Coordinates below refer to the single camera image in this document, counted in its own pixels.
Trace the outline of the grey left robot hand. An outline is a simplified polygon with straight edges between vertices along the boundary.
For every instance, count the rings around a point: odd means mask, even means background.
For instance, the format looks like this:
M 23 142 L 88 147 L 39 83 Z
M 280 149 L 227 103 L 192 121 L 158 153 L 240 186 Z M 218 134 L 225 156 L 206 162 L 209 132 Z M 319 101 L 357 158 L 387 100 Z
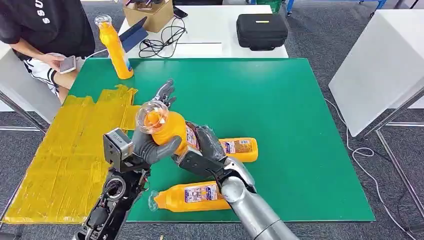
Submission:
M 169 79 L 158 89 L 151 100 L 160 101 L 167 107 L 170 107 L 176 100 L 175 96 L 171 97 L 174 90 L 174 81 Z M 150 134 L 143 133 L 137 125 L 131 140 L 134 143 L 133 153 L 140 156 L 150 165 L 157 163 L 163 158 L 172 156 L 182 142 L 180 136 L 173 136 L 168 142 L 158 145 Z

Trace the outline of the dark right robot hand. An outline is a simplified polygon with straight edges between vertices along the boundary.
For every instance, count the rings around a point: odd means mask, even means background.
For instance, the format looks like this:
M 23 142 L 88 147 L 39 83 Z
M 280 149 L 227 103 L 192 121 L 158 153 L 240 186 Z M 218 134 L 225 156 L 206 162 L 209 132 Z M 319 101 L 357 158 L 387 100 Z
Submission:
M 193 130 L 200 152 L 204 157 L 209 160 L 219 162 L 227 155 L 222 148 L 222 145 L 213 132 L 213 130 L 207 125 L 198 125 L 196 123 L 186 121 L 186 125 Z

